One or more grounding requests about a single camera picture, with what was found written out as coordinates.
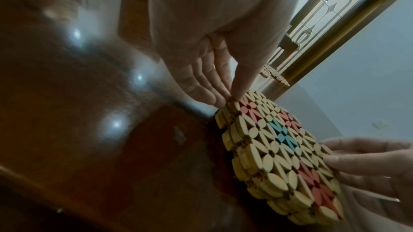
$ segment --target wooden table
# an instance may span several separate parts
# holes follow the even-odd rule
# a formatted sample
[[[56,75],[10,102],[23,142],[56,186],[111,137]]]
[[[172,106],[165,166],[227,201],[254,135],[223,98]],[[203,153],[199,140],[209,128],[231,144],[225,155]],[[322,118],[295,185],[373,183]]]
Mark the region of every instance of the wooden table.
[[[114,231],[293,229],[233,179],[215,109],[152,48],[147,0],[68,1],[62,21],[0,0],[1,176]]]

